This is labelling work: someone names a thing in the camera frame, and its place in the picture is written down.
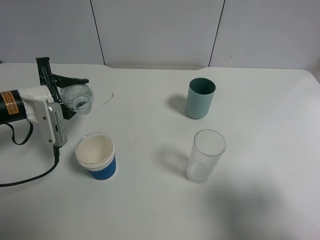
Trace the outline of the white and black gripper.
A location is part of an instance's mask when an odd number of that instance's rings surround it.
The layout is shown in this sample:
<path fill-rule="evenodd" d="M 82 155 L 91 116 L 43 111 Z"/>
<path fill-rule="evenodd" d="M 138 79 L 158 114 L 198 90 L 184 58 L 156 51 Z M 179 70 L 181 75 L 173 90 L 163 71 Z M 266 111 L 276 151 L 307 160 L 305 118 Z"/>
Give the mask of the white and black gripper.
<path fill-rule="evenodd" d="M 19 95 L 24 105 L 27 121 L 37 123 L 39 121 L 37 114 L 40 114 L 41 119 L 47 117 L 45 107 L 48 104 L 62 103 L 58 87 L 85 85 L 89 83 L 89 80 L 52 74 L 49 57 L 37 57 L 36 64 L 40 86 L 19 89 Z M 61 110 L 65 120 L 70 120 L 76 114 L 64 104 L 61 105 Z"/>

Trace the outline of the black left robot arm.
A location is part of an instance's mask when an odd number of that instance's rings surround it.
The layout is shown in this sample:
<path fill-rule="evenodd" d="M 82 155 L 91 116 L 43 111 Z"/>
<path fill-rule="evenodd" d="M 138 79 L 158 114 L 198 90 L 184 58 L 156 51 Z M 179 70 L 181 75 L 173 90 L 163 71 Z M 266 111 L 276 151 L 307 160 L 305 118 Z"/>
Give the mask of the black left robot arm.
<path fill-rule="evenodd" d="M 40 85 L 0 93 L 1 124 L 20 120 L 52 124 L 49 107 L 54 106 L 57 106 L 59 117 L 63 120 L 69 120 L 77 113 L 73 106 L 67 105 L 62 90 L 67 91 L 74 86 L 87 87 L 89 80 L 52 73 L 49 57 L 37 57 L 36 64 Z"/>

